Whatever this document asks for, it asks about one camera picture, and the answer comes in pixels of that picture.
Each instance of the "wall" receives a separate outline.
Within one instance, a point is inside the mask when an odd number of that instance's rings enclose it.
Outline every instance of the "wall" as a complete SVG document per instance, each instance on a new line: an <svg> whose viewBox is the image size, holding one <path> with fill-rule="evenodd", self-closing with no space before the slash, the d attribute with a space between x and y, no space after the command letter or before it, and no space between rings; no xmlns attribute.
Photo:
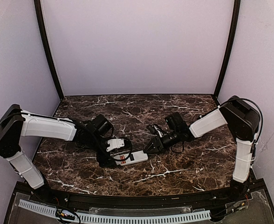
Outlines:
<svg viewBox="0 0 274 224"><path fill-rule="evenodd" d="M255 101L265 124L254 171L274 203L274 0L244 0L219 100L232 95Z"/></svg>
<svg viewBox="0 0 274 224"><path fill-rule="evenodd" d="M65 95L213 93L233 0L44 0Z"/></svg>
<svg viewBox="0 0 274 224"><path fill-rule="evenodd" d="M59 103L45 58L33 0L0 1L0 118L13 103L25 110L52 115ZM38 138L21 145L34 155ZM0 224L18 180L9 163L0 157Z"/></svg>

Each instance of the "marble tabletop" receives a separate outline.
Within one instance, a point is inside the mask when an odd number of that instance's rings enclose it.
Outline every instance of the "marble tabletop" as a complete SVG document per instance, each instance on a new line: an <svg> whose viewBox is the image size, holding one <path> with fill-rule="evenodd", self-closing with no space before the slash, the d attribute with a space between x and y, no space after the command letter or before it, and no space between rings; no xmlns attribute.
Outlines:
<svg viewBox="0 0 274 224"><path fill-rule="evenodd" d="M187 124L213 108L211 95L102 95L65 97L55 114L91 120L103 114L114 136L126 136L133 151L143 150L153 135L148 124L170 131L164 117L179 112ZM174 147L180 151L181 145ZM185 143L183 153L151 154L148 161L101 168L96 154L73 142L44 138L34 164L53 189L107 196L176 195L228 187L236 145L227 126Z"/></svg>

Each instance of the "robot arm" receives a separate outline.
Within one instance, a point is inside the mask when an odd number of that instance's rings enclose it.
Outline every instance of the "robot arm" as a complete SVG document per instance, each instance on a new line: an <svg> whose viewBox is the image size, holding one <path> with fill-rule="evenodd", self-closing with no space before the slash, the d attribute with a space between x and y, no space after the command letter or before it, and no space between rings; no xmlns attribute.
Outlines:
<svg viewBox="0 0 274 224"><path fill-rule="evenodd" d="M110 151L124 147L127 141L125 139L106 140L102 137L110 129L113 129L113 125L103 115L98 115L92 121L81 122L68 118L31 114L21 110L19 105L12 105L0 121L0 156L8 160L33 189L37 189L44 185L45 180L20 147L21 136L40 136L80 142L97 151L100 166L114 167L116 161L110 157Z"/></svg>
<svg viewBox="0 0 274 224"><path fill-rule="evenodd" d="M228 125L237 143L233 180L244 183L249 177L253 161L260 115L249 104L238 99L237 96L230 98L227 103L207 113L189 127L177 112L166 117L166 123L173 132L153 138L144 152L163 152L178 142L192 141L215 128ZM152 134L158 131L157 125L149 126L148 129Z"/></svg>

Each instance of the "black metal post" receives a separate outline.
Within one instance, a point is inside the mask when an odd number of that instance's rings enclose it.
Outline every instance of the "black metal post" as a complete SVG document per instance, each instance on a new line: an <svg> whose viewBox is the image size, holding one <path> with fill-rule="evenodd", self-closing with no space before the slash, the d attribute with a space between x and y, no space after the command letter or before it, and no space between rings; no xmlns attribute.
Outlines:
<svg viewBox="0 0 274 224"><path fill-rule="evenodd" d="M215 99L218 98L221 87L222 87L222 84L223 84L223 81L224 81L226 69L227 69L228 62L229 62L229 57L230 57L232 46L233 46L236 25L238 23L239 12L240 12L240 0L234 0L233 14L232 14L232 19L231 19L231 25L230 25L230 31L229 31L227 46L226 46L226 50L225 50L224 59L223 59L221 71L220 71L220 74L219 74L218 82L217 82L217 85L216 85L216 89L215 89L215 92L213 94Z"/></svg>
<svg viewBox="0 0 274 224"><path fill-rule="evenodd" d="M52 54L50 51L50 46L49 46L49 42L48 42L48 38L47 38L47 33L46 33L46 29L45 29L45 23L44 23L42 8L41 8L41 0L34 0L34 6L35 6L36 18L38 20L41 39L42 39L42 43L44 46L44 51L45 51L45 55L47 58L48 66L50 68L51 76L52 76L57 94L59 96L59 99L62 100L64 98L64 95L62 92L62 87L59 83L59 79L58 79L56 69L54 66Z"/></svg>

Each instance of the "perforated metal strip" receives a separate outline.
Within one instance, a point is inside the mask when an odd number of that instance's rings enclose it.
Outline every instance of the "perforated metal strip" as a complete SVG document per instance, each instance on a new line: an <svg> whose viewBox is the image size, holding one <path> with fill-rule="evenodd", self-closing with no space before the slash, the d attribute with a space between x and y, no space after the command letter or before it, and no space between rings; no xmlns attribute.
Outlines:
<svg viewBox="0 0 274 224"><path fill-rule="evenodd" d="M35 213L56 218L56 208L40 205L34 202L20 200L19 207L33 211ZM99 216L77 212L84 224L183 224L197 221L208 220L211 218L210 211L201 211L188 214L179 214L172 216L154 216L154 217L117 217L117 216Z"/></svg>

